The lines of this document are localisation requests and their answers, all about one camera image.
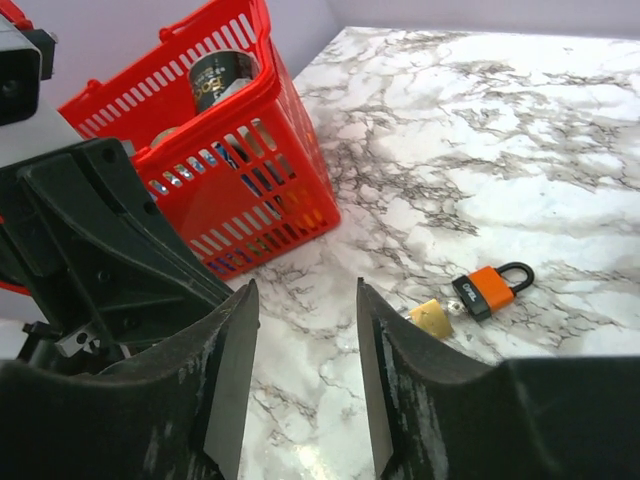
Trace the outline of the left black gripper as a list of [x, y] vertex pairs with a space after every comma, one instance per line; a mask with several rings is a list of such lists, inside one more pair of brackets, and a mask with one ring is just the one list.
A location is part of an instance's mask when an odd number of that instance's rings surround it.
[[232, 294], [182, 241], [125, 147], [88, 140], [1, 170], [1, 278], [45, 318], [20, 360], [122, 360]]

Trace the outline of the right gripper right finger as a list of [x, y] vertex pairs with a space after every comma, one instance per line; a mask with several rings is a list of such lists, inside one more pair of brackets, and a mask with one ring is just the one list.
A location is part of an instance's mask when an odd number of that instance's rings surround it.
[[488, 365], [409, 323], [364, 280], [357, 329], [379, 479], [635, 479], [639, 361]]

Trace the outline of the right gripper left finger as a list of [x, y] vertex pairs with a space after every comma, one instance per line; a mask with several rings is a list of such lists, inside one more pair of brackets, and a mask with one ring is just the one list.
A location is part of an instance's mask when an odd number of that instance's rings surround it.
[[1, 365], [5, 479], [234, 479], [259, 329], [255, 282], [96, 375]]

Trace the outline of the orange black padlock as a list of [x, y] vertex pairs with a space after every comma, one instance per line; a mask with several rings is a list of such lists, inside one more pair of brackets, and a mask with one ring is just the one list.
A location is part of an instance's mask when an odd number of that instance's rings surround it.
[[[515, 286], [508, 285], [503, 274], [511, 270], [521, 271], [525, 279]], [[517, 294], [530, 287], [534, 280], [535, 273], [529, 265], [509, 262], [462, 275], [452, 282], [452, 287], [471, 318], [483, 322], [512, 303]]]

